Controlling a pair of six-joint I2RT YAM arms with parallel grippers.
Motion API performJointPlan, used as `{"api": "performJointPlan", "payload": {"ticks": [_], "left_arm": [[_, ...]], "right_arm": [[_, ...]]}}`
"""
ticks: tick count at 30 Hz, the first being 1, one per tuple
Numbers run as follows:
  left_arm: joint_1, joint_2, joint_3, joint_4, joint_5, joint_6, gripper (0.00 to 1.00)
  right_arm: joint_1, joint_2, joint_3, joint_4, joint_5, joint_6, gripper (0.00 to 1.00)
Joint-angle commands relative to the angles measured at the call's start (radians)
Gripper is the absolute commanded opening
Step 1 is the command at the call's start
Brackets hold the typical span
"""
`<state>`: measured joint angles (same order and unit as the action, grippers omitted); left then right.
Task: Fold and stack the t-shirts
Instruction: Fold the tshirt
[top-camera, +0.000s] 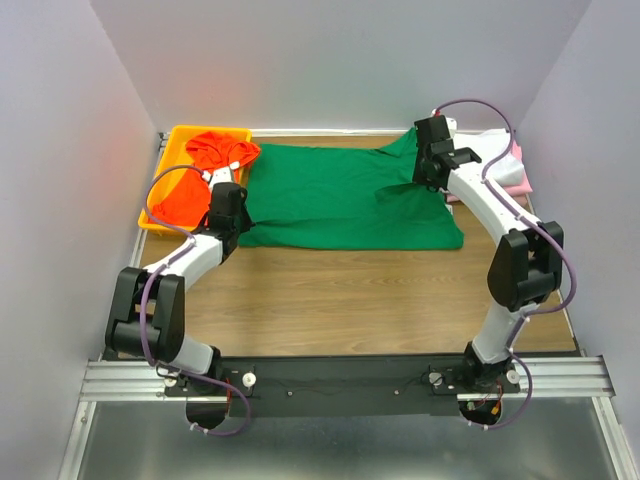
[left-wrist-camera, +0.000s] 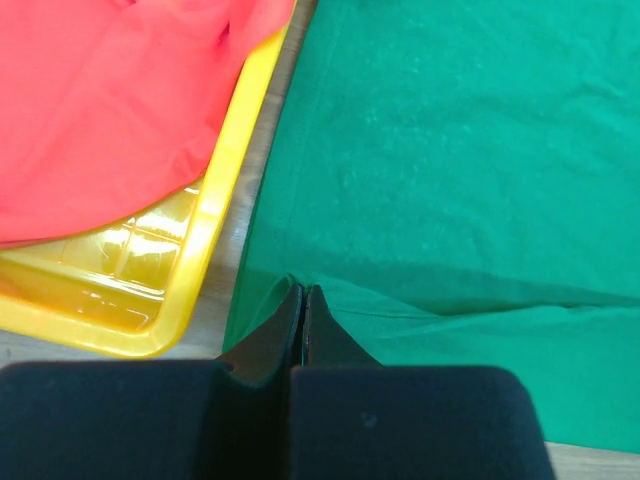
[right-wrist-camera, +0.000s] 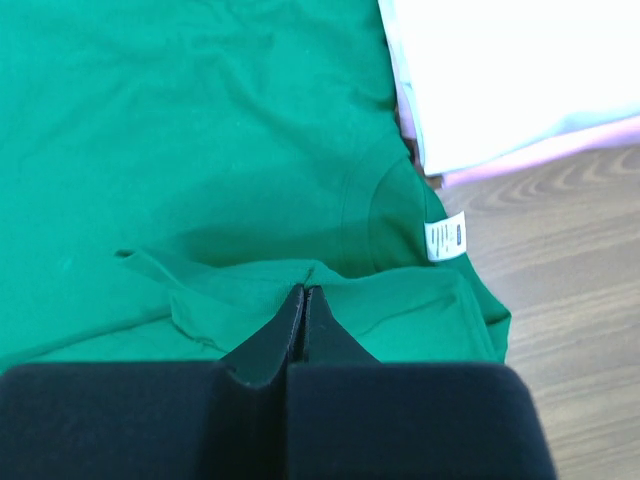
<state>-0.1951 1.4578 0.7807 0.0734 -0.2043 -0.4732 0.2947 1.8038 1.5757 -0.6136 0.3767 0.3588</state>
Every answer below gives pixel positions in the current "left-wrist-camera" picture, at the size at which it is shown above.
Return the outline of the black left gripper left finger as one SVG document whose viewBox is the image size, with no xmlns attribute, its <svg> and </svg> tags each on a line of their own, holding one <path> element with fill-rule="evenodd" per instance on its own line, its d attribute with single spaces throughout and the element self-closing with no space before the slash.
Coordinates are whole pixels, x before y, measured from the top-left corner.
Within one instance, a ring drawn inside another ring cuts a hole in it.
<svg viewBox="0 0 640 480">
<path fill-rule="evenodd" d="M 1 371 L 5 479 L 275 479 L 303 290 L 205 360 L 23 362 Z"/>
</svg>

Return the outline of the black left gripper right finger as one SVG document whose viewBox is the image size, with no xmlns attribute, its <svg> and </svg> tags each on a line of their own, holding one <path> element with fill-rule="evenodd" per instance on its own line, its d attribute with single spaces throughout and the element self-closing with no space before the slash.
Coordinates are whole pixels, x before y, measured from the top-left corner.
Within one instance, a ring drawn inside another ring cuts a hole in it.
<svg viewBox="0 0 640 480">
<path fill-rule="evenodd" d="M 306 298 L 290 374 L 291 479 L 551 479 L 531 397 L 491 366 L 389 367 Z"/>
</svg>

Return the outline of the green t shirt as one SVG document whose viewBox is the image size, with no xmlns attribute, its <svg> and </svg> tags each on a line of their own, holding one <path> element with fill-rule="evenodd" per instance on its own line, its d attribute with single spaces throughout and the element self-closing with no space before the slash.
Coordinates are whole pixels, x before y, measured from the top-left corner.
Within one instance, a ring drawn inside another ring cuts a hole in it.
<svg viewBox="0 0 640 480">
<path fill-rule="evenodd" d="M 388 365 L 513 372 L 551 442 L 639 449 L 639 5 L 321 1 L 224 344 L 294 283 Z"/>
</svg>

